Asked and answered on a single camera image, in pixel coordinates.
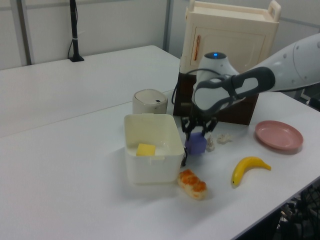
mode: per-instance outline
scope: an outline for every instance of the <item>banana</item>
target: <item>banana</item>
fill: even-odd
[[[236,186],[240,184],[240,181],[245,173],[245,170],[248,168],[264,168],[271,170],[271,166],[266,164],[262,159],[256,156],[247,156],[243,158],[233,170],[232,174],[232,183]]]

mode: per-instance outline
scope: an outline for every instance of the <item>butter block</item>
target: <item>butter block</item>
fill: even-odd
[[[150,144],[139,143],[136,150],[137,156],[154,156],[156,152],[156,146]]]

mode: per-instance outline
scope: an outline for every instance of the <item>black pole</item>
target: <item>black pole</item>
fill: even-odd
[[[73,57],[70,57],[69,59],[71,60],[71,62],[81,62],[81,61],[84,61],[84,59],[82,56],[80,56],[79,48],[78,48],[76,0],[70,0],[70,13],[71,13]]]

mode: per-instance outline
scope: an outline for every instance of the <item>dark brown stand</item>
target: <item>dark brown stand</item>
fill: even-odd
[[[191,111],[191,98],[196,75],[179,72],[173,115],[187,117]],[[245,100],[221,110],[217,115],[218,122],[249,125],[257,103],[258,94],[247,97]]]

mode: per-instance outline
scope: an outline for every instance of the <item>purple object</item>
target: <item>purple object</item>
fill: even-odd
[[[190,155],[202,154],[206,150],[207,140],[201,132],[191,133],[189,140],[185,140],[184,146]]]

